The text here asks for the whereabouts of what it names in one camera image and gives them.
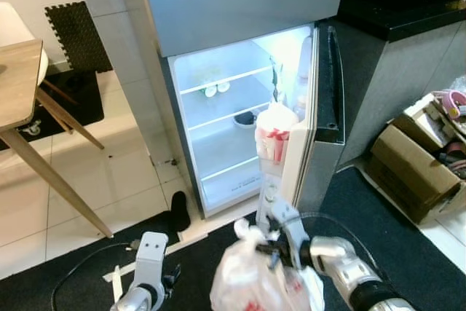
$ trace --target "gray cabinet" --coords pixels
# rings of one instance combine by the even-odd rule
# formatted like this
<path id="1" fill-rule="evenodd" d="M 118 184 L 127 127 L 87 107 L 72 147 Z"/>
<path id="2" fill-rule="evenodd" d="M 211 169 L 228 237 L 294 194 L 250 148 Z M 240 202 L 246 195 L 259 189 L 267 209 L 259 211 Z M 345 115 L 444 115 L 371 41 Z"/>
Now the gray cabinet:
<path id="1" fill-rule="evenodd" d="M 390 43 L 336 23 L 348 121 L 340 165 L 369 149 L 385 123 L 426 92 L 465 74 L 465 27 L 453 23 Z"/>

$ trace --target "black floor mat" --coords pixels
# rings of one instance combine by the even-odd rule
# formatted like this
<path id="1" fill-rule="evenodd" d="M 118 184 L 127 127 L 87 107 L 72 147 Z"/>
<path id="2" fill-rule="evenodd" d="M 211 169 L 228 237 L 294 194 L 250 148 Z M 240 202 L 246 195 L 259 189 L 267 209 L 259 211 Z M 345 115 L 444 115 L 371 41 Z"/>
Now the black floor mat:
<path id="1" fill-rule="evenodd" d="M 47 76 L 47 80 L 78 103 L 71 103 L 45 84 L 41 85 L 41 88 L 76 118 L 81 125 L 88 125 L 103 119 L 102 101 L 95 72 L 67 71 Z M 26 130 L 36 123 L 39 123 L 40 133 L 31 135 Z M 29 124 L 19 127 L 18 130 L 27 142 L 63 132 L 63 128 L 37 101 L 33 119 Z M 0 140 L 0 150 L 6 148 L 8 146 Z"/>
<path id="2" fill-rule="evenodd" d="M 164 232 L 169 237 L 169 245 L 178 242 L 176 232 L 170 228 L 170 212 L 165 211 L 116 233 L 111 240 L 104 238 L 0 280 L 0 310 L 51 310 L 53 288 L 84 257 L 106 245 L 140 239 L 146 231 Z M 135 251 L 127 252 L 124 247 L 111 248 L 92 257 L 59 289 L 56 298 L 58 311 L 110 310 L 113 304 L 112 286 L 101 276 L 112 271 L 115 265 L 122 267 L 134 260 Z"/>
<path id="3" fill-rule="evenodd" d="M 466 307 L 466 277 L 417 228 L 397 212 L 368 185 L 356 171 L 349 169 L 335 175 L 322 212 L 346 224 L 372 252 L 379 266 L 390 277 L 393 285 L 408 300 L 419 306 L 419 311 L 464 311 Z M 151 225 L 151 230 L 166 229 Z M 346 237 L 340 228 L 321 219 L 304 221 L 310 235 Z M 118 240 L 131 240 L 133 233 Z M 167 300 L 162 311 L 209 310 L 209 293 L 216 267 L 225 248 L 234 243 L 232 224 L 212 232 L 207 238 L 170 254 L 164 269 L 172 270 L 181 263 L 181 277 L 175 286 L 173 298 Z M 48 299 L 54 284 L 77 261 L 90 251 L 107 244 L 103 240 L 34 267 L 19 275 L 0 281 L 1 309 L 49 310 Z M 134 259 L 134 253 L 109 251 L 93 259 L 87 268 L 70 278 L 59 291 L 59 311 L 108 310 L 111 306 L 111 284 L 101 275 Z M 126 288 L 132 274 L 123 277 Z M 327 311 L 345 311 L 347 306 L 328 278 L 325 284 Z"/>

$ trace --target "table leg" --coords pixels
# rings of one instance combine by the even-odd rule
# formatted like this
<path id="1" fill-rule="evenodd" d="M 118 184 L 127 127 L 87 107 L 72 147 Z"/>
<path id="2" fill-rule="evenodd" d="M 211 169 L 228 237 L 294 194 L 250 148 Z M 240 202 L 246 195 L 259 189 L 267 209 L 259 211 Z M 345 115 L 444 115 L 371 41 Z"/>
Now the table leg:
<path id="1" fill-rule="evenodd" d="M 46 92 L 43 91 L 40 87 L 37 88 L 36 98 L 45 107 L 45 109 L 51 110 L 55 116 L 75 129 L 75 131 L 83 135 L 87 140 L 95 144 L 99 149 L 103 149 L 103 145 L 97 141 L 94 136 L 92 136 L 86 129 L 84 129 L 84 127 L 77 120 L 75 120 L 73 116 L 71 116 L 53 98 L 48 96 L 48 94 L 46 94 Z"/>
<path id="2" fill-rule="evenodd" d="M 2 131 L 0 138 L 23 158 L 46 182 L 68 203 L 97 227 L 105 236 L 112 237 L 110 229 L 95 215 L 86 202 L 71 188 L 58 173 L 36 152 L 16 129 Z"/>
<path id="3" fill-rule="evenodd" d="M 46 79 L 42 80 L 42 84 L 45 84 L 45 85 L 48 86 L 50 89 L 52 89 L 53 91 L 55 91 L 58 95 L 60 95 L 62 98 L 64 98 L 65 100 L 71 102 L 72 104 L 74 104 L 74 105 L 79 105 L 73 98 L 71 98 L 70 96 L 66 95 L 62 90 L 58 89 L 54 84 L 52 84 L 52 83 L 49 82 L 48 80 L 46 80 Z"/>

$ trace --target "black slipper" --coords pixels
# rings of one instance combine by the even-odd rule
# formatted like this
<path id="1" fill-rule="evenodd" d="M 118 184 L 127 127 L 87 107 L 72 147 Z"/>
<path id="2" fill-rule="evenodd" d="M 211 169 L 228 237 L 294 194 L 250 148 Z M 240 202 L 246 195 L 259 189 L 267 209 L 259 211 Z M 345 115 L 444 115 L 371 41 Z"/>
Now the black slipper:
<path id="1" fill-rule="evenodd" d="M 171 207 L 172 228 L 177 231 L 184 231 L 191 224 L 188 208 L 186 207 L 186 195 L 178 191 L 173 195 Z"/>

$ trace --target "kitchen counter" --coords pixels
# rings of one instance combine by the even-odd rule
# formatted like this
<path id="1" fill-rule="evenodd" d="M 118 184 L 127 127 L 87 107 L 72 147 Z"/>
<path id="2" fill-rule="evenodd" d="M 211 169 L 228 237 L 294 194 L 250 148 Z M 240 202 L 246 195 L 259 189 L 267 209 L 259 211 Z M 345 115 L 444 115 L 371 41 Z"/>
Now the kitchen counter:
<path id="1" fill-rule="evenodd" d="M 341 0 L 338 19 L 380 39 L 394 42 L 466 18 L 466 0 L 393 10 L 371 1 Z"/>
<path id="2" fill-rule="evenodd" d="M 338 19 L 395 42 L 466 18 L 466 0 L 341 0 Z"/>

